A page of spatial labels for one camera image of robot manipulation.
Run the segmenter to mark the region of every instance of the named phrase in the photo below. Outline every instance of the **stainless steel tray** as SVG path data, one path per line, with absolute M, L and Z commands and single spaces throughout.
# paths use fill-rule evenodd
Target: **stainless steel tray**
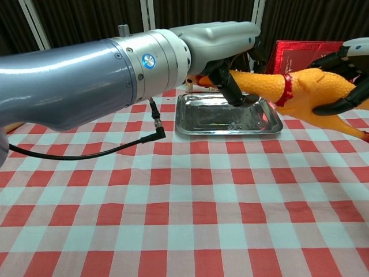
M 233 107 L 220 93 L 188 93 L 178 97 L 176 128 L 188 135 L 274 134 L 283 124 L 268 101 Z

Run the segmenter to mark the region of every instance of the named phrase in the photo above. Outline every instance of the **red box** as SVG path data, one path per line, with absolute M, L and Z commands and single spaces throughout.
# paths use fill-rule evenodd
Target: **red box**
M 277 40 L 265 73 L 285 74 L 306 69 L 314 60 L 337 52 L 342 44 Z

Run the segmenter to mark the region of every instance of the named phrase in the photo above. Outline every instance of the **blue logo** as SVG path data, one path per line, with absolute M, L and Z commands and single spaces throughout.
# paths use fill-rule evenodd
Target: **blue logo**
M 153 69 L 156 65 L 156 60 L 153 55 L 145 54 L 142 56 L 142 64 L 148 69 Z

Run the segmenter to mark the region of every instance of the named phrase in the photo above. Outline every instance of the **gray robotic arm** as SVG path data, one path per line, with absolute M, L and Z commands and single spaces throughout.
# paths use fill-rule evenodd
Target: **gray robotic arm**
M 239 98 L 237 86 L 226 86 L 224 61 L 254 51 L 259 33 L 249 22 L 196 24 L 1 57 L 0 129 L 30 122 L 70 130 L 152 99 L 184 83 L 188 74 L 219 69 L 221 92 Z M 8 149 L 0 131 L 0 166 Z

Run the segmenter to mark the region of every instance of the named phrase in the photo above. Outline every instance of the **red checkered tablecloth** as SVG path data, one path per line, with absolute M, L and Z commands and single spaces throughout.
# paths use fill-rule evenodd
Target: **red checkered tablecloth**
M 267 136 L 167 137 L 105 157 L 14 152 L 0 169 L 0 276 L 369 276 L 369 144 L 281 117 Z M 369 113 L 342 117 L 369 128 Z M 67 133 L 25 124 L 36 152 L 103 151 L 154 132 L 137 104 Z

